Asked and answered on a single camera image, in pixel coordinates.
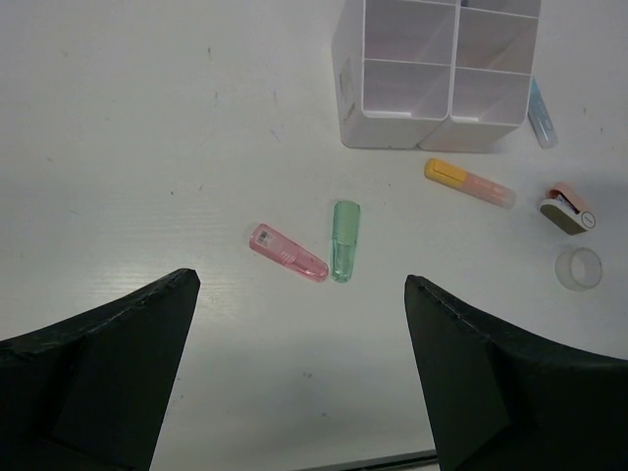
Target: barcode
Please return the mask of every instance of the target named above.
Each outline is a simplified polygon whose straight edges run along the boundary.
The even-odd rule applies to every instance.
[[[272,236],[269,233],[267,233],[266,231],[262,231],[257,237],[257,243],[268,248],[268,244],[270,243],[271,238]]]

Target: black object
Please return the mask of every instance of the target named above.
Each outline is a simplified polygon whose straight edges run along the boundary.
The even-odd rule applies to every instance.
[[[419,277],[405,309],[442,471],[628,470],[628,362],[561,345]]]
[[[0,342],[0,469],[148,470],[199,287],[179,270]]]

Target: pink marker cap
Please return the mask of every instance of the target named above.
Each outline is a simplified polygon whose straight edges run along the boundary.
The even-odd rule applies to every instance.
[[[253,231],[248,245],[257,253],[313,282],[324,282],[330,273],[327,263],[265,224]]]

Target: green highlighter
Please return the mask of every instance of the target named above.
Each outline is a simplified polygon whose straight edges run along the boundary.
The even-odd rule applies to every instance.
[[[353,275],[357,233],[360,228],[360,205],[353,201],[339,201],[334,209],[334,261],[332,278],[346,283]]]

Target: white organizer box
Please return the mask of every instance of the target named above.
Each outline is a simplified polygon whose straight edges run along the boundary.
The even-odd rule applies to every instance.
[[[333,55],[348,147],[470,151],[528,113],[541,0],[346,0]]]

